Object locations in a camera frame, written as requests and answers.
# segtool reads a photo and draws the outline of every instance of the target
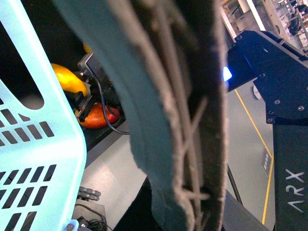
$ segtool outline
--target light blue plastic basket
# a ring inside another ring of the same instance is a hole
[[[77,230],[84,136],[21,2],[2,0],[0,20],[44,99],[27,109],[0,80],[0,231]]]

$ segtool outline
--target yellow fruit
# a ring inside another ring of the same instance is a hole
[[[63,90],[72,93],[81,91],[83,96],[87,95],[88,90],[86,85],[79,78],[77,78],[73,72],[58,64],[51,64],[51,66]]]

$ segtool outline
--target basket slot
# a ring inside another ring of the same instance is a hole
[[[11,125],[17,124],[16,119],[14,118],[9,109],[3,109],[1,110],[1,113]]]
[[[37,214],[36,212],[29,212],[28,213],[28,215],[27,215],[27,217],[26,217],[26,219],[25,219],[25,221],[24,221],[24,223],[23,223],[23,225],[20,229],[21,231],[29,231],[30,230],[36,214]]]
[[[50,181],[51,180],[51,177],[53,176],[53,173],[54,173],[54,171],[56,169],[56,166],[57,165],[50,165],[49,166],[43,181],[46,182],[46,181]]]
[[[15,198],[17,197],[19,191],[20,191],[20,189],[13,189],[12,190],[12,192],[9,195],[8,199],[4,203],[4,206],[2,207],[2,209],[10,208],[12,206],[12,204],[13,204]]]
[[[15,131],[23,142],[30,141],[30,138],[27,136],[27,134],[22,128],[15,128]]]
[[[3,185],[10,185],[12,181],[14,180],[14,178],[16,177],[17,173],[18,173],[18,170],[13,170]]]
[[[8,140],[8,142],[10,142],[10,144],[18,143],[17,140],[14,138],[14,136],[9,131],[3,131],[2,134]]]
[[[44,195],[45,195],[46,190],[47,190],[47,186],[41,186],[41,187],[39,188],[38,194],[37,194],[37,196],[35,197],[32,206],[40,205],[40,203],[42,202],[42,200],[43,200],[43,198],[44,198]]]
[[[4,176],[6,172],[0,172],[0,181],[2,180],[2,177]]]
[[[22,198],[20,199],[20,202],[18,204],[17,207],[25,207],[28,200],[29,200],[29,197],[31,196],[32,192],[33,192],[33,189],[34,187],[30,187],[30,188],[27,188],[25,193],[23,194]]]
[[[12,231],[15,228],[20,216],[21,216],[21,213],[13,214],[4,231]]]
[[[6,192],[6,189],[0,190],[0,201],[2,197],[4,196],[5,192]]]
[[[42,127],[44,133],[47,137],[53,137],[54,133],[52,132],[51,128],[49,127],[48,123],[46,121],[40,122],[40,126]]]
[[[29,129],[29,131],[31,132],[31,134],[33,135],[33,137],[36,140],[42,139],[41,134],[39,133],[39,131],[37,130],[37,128],[33,124],[28,125],[27,128]]]
[[[40,175],[42,174],[43,169],[44,169],[44,166],[40,166],[37,168],[37,170],[35,170],[35,173],[30,181],[31,183],[38,181]]]
[[[29,173],[31,171],[32,168],[26,168],[23,173],[21,174],[17,184],[22,184],[25,182],[25,180],[27,179],[27,177],[29,176]]]
[[[22,121],[27,122],[30,121],[30,118],[21,114],[18,114]]]

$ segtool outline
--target black cable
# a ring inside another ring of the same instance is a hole
[[[76,207],[76,206],[84,207],[84,208],[86,208],[87,210],[91,211],[92,213],[95,213],[95,214],[97,214],[98,216],[100,216],[101,219],[102,219],[102,221],[105,223],[106,230],[107,230],[107,228],[109,228],[111,231],[113,231],[112,228],[110,228],[110,226],[107,224],[106,217],[105,217],[103,214],[101,214],[101,213],[99,213],[99,212],[97,212],[97,211],[95,211],[95,210],[91,209],[90,207],[88,207],[88,206],[86,206],[86,205],[83,205],[83,204],[75,204],[75,207]]]
[[[231,186],[233,188],[236,200],[243,205],[243,202],[241,200],[239,191],[238,191],[238,189],[236,187],[236,183],[235,183],[235,180],[233,178],[233,175],[232,175],[232,172],[231,172],[231,169],[230,169],[229,165],[228,165],[228,176],[229,176],[229,180],[230,180]]]
[[[119,131],[117,130],[116,128],[114,128],[112,126],[112,124],[109,122],[108,120],[108,117],[107,117],[107,112],[106,112],[106,105],[105,105],[105,100],[104,100],[104,96],[103,96],[103,91],[102,91],[102,87],[101,87],[101,84],[100,84],[100,81],[98,80],[98,78],[95,76],[95,75],[91,75],[91,77],[95,80],[96,84],[97,84],[97,87],[99,89],[99,92],[100,92],[100,96],[101,96],[101,101],[102,101],[102,106],[103,106],[103,115],[104,115],[104,119],[106,120],[106,123],[107,125],[113,130],[115,131],[116,133],[119,133],[121,135],[129,135],[129,132],[128,131]]]

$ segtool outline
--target screw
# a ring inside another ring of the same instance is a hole
[[[301,111],[303,111],[305,108],[304,108],[303,106],[299,106],[297,109],[298,109],[298,111],[301,112]]]
[[[75,225],[72,224],[72,223],[69,223],[69,224],[66,226],[66,230],[67,230],[67,231],[72,231],[74,228],[75,228]]]

